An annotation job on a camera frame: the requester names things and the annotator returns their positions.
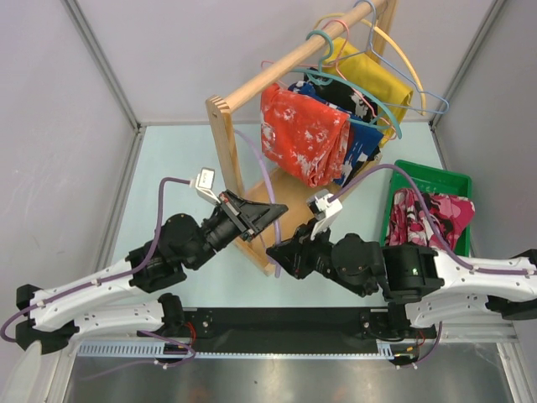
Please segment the pink camouflage trousers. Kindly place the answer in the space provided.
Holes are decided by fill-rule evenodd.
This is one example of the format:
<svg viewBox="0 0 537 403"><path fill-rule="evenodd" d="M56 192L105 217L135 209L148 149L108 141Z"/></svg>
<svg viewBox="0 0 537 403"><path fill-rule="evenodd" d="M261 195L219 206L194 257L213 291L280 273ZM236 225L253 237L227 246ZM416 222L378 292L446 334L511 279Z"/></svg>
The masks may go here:
<svg viewBox="0 0 537 403"><path fill-rule="evenodd" d="M474 203L466 197L402 188L394 193L384 244L453 251L474 215Z"/></svg>

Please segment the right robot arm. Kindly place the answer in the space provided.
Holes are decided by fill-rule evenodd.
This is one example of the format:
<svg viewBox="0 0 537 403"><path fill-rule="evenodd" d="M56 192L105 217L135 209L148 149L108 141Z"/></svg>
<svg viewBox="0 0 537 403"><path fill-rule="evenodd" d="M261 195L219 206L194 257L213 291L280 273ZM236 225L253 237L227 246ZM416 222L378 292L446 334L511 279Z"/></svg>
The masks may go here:
<svg viewBox="0 0 537 403"><path fill-rule="evenodd" d="M331 231L316 234L315 225L299 226L269 247L268 256L297 280L317 272L360 297L381 292L391 310L388 329L397 337L474 312L507 321L536 318L533 249L511 259L479 259L413 243L383 246L356 233L333 243Z"/></svg>

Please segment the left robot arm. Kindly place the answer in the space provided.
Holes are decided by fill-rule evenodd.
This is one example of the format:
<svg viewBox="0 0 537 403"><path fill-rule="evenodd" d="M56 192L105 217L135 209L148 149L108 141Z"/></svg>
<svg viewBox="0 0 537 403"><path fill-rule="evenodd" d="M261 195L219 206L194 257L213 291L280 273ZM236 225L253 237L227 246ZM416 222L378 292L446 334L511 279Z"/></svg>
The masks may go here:
<svg viewBox="0 0 537 403"><path fill-rule="evenodd" d="M186 213L159 219L154 239L105 269L68 285L17 289L18 313L1 326L1 338L27 349L40 342L55 353L84 335L150 332L178 337L186 319L180 298L167 288L186 280L236 239L252 240L281 218L285 204L249 201L231 191L216 197L211 215L197 222Z"/></svg>

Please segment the orange white trousers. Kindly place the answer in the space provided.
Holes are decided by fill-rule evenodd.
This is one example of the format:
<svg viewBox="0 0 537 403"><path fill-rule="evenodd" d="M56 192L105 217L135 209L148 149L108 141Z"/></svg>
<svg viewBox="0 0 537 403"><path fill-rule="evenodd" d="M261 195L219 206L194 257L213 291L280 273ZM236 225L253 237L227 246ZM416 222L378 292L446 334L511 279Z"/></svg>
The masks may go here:
<svg viewBox="0 0 537 403"><path fill-rule="evenodd" d="M277 83L261 95L263 154L309 187L339 178L350 134L348 115Z"/></svg>

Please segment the blue patterned trousers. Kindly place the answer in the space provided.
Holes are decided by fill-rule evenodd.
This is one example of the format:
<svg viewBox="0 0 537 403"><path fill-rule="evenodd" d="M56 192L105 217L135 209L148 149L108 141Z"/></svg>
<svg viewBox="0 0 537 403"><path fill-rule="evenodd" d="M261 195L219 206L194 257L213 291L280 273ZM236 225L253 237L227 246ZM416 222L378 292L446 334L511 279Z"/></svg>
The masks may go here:
<svg viewBox="0 0 537 403"><path fill-rule="evenodd" d="M313 86L306 81L297 81L291 84L288 89L300 95L306 95L314 98L316 101L326 104L329 107L334 107L339 111L344 109L324 101L315 94ZM354 115L345 111L351 119ZM379 143L383 138L383 134L375 128L350 122L350 131L347 141L347 152L343 160L342 172L339 178L333 182L339 186L345 186L351 178L362 168L367 161L374 160L374 157L379 153Z"/></svg>

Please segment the black white trousers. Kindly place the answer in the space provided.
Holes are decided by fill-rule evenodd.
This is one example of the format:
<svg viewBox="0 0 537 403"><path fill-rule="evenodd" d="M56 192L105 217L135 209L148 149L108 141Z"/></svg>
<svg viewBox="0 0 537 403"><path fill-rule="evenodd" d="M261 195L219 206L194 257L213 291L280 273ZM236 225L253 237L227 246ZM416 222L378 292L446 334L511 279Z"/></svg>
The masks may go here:
<svg viewBox="0 0 537 403"><path fill-rule="evenodd" d="M368 106L354 93L353 88L347 84L332 80L328 84L318 85L314 80L321 82L327 81L327 79L311 74L308 75L307 73L304 74L304 79L313 86L318 97L352 113L354 119L360 119L365 123L370 123L373 120L372 112ZM377 113L377 104L366 96L365 99L372 105L374 112Z"/></svg>

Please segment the teal hanger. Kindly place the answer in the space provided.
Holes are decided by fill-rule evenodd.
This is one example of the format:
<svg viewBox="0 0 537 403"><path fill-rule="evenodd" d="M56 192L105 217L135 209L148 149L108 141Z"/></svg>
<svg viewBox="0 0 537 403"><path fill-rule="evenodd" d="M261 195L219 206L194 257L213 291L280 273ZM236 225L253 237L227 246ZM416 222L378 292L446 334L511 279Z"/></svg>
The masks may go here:
<svg viewBox="0 0 537 403"><path fill-rule="evenodd" d="M336 79L305 73L304 81L321 99L352 112L356 120L379 126L381 143L387 143L396 136L393 122L403 120L414 91L346 39L337 37L332 43L322 71Z"/></svg>

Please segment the pink hanger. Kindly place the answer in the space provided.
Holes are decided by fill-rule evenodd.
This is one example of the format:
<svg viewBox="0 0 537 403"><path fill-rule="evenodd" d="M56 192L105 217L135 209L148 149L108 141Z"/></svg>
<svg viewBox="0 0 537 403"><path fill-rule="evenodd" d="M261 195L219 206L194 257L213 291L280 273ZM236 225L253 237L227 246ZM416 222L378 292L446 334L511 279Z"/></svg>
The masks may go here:
<svg viewBox="0 0 537 403"><path fill-rule="evenodd" d="M322 72L322 69L324 67L331 67L335 70L337 75L339 75L339 77L341 77L341 79L345 81L347 78L341 72L340 62L344 60L342 56L342 51L348 42L349 27L344 21L341 20L342 16L343 16L343 13L329 13L321 17L315 23L314 28L307 34L306 39L309 39L310 36L312 35L320 35L325 40L328 46L328 52L319 59L317 70L319 72ZM333 59L331 59L331 55L333 54L333 41L331 37L327 35L322 29L321 30L317 29L318 25L327 18L329 19L329 21L325 24L325 28L331 23L339 23L343 26L343 30L346 32L345 41L343 45L341 46L339 53ZM363 103L368 106L368 108L372 112L373 120L370 123L366 123L366 126L371 127L371 128L376 128L379 130L389 129L389 128L394 127L393 124L389 120L383 117L382 113L380 115L377 115L374 112L372 105L366 101L365 96L360 91L358 91L356 88L354 88L353 91L356 95L358 95L358 97L363 101Z"/></svg>

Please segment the yellow trousers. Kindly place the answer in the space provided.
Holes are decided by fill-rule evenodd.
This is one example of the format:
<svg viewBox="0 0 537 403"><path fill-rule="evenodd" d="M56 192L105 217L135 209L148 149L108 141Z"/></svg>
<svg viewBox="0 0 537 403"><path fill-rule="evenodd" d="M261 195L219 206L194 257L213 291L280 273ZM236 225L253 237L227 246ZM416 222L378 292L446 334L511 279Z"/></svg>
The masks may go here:
<svg viewBox="0 0 537 403"><path fill-rule="evenodd" d="M331 59L337 56L345 39L338 37L332 41L333 54ZM344 60L340 62L342 74L347 78L347 81L359 86L383 102L397 122L401 123L406 114L406 107L411 106L413 90L368 55L363 53L355 55L357 52L358 49L347 42L342 51ZM322 70L327 74L339 77L331 67L324 67Z"/></svg>

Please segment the yellow hanger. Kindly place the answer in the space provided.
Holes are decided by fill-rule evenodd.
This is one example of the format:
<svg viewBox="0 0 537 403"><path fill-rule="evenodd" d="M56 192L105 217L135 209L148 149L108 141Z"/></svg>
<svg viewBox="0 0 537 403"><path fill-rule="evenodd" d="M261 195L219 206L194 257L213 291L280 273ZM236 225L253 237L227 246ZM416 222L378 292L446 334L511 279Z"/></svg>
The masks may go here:
<svg viewBox="0 0 537 403"><path fill-rule="evenodd" d="M318 19L315 22L315 24L313 25L313 29L318 28L318 26L321 24L321 22L323 22L323 21L325 21L327 19L330 20L330 19L334 19L334 18L339 18L339 17L342 17L343 15L344 15L344 13L328 13L328 14L322 16L320 19ZM421 116L425 116L427 114L427 112L425 111L425 107L427 106L426 105L425 90L423 88L423 85L421 83L421 80L420 80L420 77L419 77L418 73L416 72L415 68L413 67L413 65L410 62L410 60L407 57L407 55L403 52L403 50L399 47L399 45L385 31L383 31L377 25L371 23L370 21L367 21L366 19L362 19L359 22L361 24L364 24L364 25L368 26L371 29L372 32L374 32L375 34L378 34L382 39L384 39L384 41L387 42L393 48L393 50L398 54L399 58L404 62L405 66L406 66L407 70L409 71L410 75L412 76L412 78L408 78L402 71L398 70L396 67L394 67L392 65L390 65L390 66L394 71L398 72L401 76L403 76L404 78L409 80L410 83L415 86L416 91L420 94L420 106L421 106L421 109L413 108L413 107L411 107L410 109L414 110L415 112L418 112ZM383 58L383 56L381 56L379 53L376 53L376 51L373 52L373 55L379 56L381 61L383 61L387 65L389 64L387 62L387 60L385 60Z"/></svg>

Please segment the wooden clothes rack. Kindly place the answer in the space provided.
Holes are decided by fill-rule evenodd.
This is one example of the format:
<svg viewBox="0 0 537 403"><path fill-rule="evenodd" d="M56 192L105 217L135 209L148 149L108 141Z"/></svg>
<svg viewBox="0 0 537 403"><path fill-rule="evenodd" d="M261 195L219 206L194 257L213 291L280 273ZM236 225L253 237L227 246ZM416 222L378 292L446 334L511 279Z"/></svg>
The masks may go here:
<svg viewBox="0 0 537 403"><path fill-rule="evenodd" d="M379 23L379 28L388 34L394 20L398 1L371 2L377 10L380 10L380 17L375 17L374 23ZM372 6L362 3L361 5L353 6L350 11L344 13L341 20L350 28L372 12ZM269 201L269 192L262 183L263 181L260 181L248 191L244 189L232 115L267 87L290 73L299 64L302 64L308 57L321 50L324 47L324 43L325 40L322 37L314 35L226 97L213 96L206 100L207 115L222 177L227 189L241 197L250 196L254 201ZM280 168L273 170L271 175L275 195L284 196L284 201L290 202L289 212L291 213L291 218L282 218L280 224L282 233L285 230L288 233L310 217L309 210L305 204L301 203L303 199L313 195L316 189L309 188L306 185L299 185L297 180L291 179L291 176L285 174ZM235 245L265 275L274 274L275 266L269 263L261 241L247 242L238 239L235 241Z"/></svg>

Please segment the green plastic tray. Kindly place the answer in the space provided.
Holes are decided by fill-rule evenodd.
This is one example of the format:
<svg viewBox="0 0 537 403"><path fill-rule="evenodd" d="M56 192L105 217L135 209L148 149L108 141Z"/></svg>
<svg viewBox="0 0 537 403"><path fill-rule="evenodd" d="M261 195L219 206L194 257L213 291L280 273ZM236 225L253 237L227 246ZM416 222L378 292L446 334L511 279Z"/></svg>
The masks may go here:
<svg viewBox="0 0 537 403"><path fill-rule="evenodd" d="M394 164L404 170L421 191L464 196L472 199L472 179L468 175L406 160L396 160ZM394 193L401 188L409 188L409 182L399 172L393 172L383 212L383 224L379 237L381 244L385 243L388 235L388 221L392 210Z"/></svg>

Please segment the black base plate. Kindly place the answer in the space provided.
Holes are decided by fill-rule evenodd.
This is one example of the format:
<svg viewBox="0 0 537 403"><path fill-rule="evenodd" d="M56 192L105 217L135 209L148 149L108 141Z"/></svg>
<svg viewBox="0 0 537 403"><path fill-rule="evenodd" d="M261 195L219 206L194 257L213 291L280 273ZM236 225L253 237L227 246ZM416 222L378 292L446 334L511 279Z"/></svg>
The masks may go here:
<svg viewBox="0 0 537 403"><path fill-rule="evenodd" d="M410 325L401 307L198 308L165 320L156 334L196 335L209 353L366 353L376 341L436 338Z"/></svg>

